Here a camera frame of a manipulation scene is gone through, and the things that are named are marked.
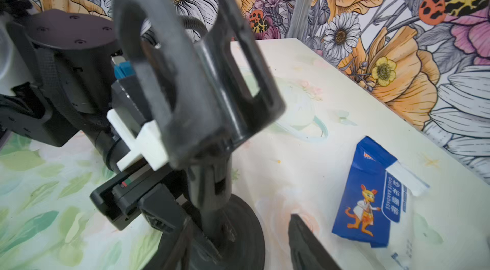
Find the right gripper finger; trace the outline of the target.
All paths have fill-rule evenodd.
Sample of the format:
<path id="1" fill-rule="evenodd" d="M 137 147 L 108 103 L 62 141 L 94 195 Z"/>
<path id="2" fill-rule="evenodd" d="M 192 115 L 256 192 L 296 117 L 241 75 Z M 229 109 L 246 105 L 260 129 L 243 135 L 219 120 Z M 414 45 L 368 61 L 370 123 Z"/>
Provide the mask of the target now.
<path id="1" fill-rule="evenodd" d="M 288 236 L 294 270 L 341 269 L 298 214 L 291 215 Z"/>

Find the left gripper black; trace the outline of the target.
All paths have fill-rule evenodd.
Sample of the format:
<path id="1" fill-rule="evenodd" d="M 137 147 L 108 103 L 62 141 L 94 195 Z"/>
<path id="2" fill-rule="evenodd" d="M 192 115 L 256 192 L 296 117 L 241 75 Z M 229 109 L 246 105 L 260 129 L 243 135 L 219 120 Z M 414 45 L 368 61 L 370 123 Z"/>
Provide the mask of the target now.
<path id="1" fill-rule="evenodd" d="M 119 230 L 144 211 L 163 208 L 165 197 L 177 202 L 202 230 L 199 210 L 188 194 L 186 169 L 213 157 L 214 128 L 191 124 L 192 117 L 179 113 L 164 128 L 151 120 L 134 135 L 114 109 L 108 111 L 107 119 L 119 135 L 107 154 L 116 176 L 90 198 Z"/>

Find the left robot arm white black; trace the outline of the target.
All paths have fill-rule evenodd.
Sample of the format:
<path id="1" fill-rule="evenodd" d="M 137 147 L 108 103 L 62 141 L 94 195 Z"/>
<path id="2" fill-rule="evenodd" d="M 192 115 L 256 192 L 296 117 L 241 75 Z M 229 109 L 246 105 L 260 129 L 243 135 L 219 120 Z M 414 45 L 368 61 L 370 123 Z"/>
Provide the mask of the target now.
<path id="1" fill-rule="evenodd" d="M 1 0 L 1 268 L 142 269 L 161 234 L 121 238 L 89 205 L 127 153 L 105 114 L 112 24 L 88 0 Z"/>

